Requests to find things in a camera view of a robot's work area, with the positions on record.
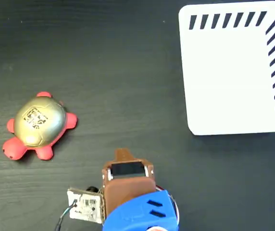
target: cable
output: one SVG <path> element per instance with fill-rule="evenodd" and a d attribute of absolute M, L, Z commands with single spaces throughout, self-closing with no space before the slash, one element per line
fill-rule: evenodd
<path fill-rule="evenodd" d="M 62 225 L 62 220 L 64 219 L 65 215 L 72 209 L 73 207 L 76 207 L 77 200 L 74 199 L 73 203 L 65 209 L 65 211 L 61 214 L 59 221 L 56 224 L 55 231 L 60 231 L 61 230 L 61 225 Z"/>
<path fill-rule="evenodd" d="M 163 191 L 164 188 L 161 188 L 160 186 L 156 185 L 156 190 L 158 191 Z M 177 203 L 175 201 L 175 199 L 173 198 L 173 196 L 168 192 L 173 204 L 174 204 L 174 207 L 175 207 L 175 212 L 176 212 L 176 217 L 177 217 L 177 225 L 179 225 L 179 209 L 178 209 L 178 206 L 177 206 Z"/>

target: wood grain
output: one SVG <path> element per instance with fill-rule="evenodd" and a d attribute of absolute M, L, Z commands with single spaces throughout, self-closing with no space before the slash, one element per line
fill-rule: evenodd
<path fill-rule="evenodd" d="M 118 147 L 155 164 L 181 231 L 275 230 L 275 134 L 193 137 L 187 127 L 177 15 L 210 2 L 0 0 L 0 231 L 53 230 L 67 188 L 100 186 Z M 42 90 L 78 127 L 51 161 L 11 161 L 6 122 Z M 100 230 L 69 218 L 62 228 Z"/>

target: blue plastic casing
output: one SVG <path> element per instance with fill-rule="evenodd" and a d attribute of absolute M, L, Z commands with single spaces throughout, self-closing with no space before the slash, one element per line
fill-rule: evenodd
<path fill-rule="evenodd" d="M 102 231 L 146 231 L 153 226 L 178 231 L 175 209 L 166 190 L 139 196 L 117 207 L 106 218 Z"/>

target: toy turtle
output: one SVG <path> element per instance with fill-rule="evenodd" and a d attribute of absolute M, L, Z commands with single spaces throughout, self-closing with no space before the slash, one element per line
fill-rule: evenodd
<path fill-rule="evenodd" d="M 50 160 L 52 145 L 67 129 L 75 128 L 76 123 L 75 114 L 66 112 L 50 93 L 40 92 L 7 122 L 7 130 L 15 137 L 3 144 L 4 154 L 19 160 L 27 150 L 35 150 L 39 159 Z"/>

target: white tray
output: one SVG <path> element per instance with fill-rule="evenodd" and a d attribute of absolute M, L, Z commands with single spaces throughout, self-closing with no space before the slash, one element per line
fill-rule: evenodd
<path fill-rule="evenodd" d="M 275 132 L 275 1 L 188 5 L 179 29 L 192 133 Z"/>

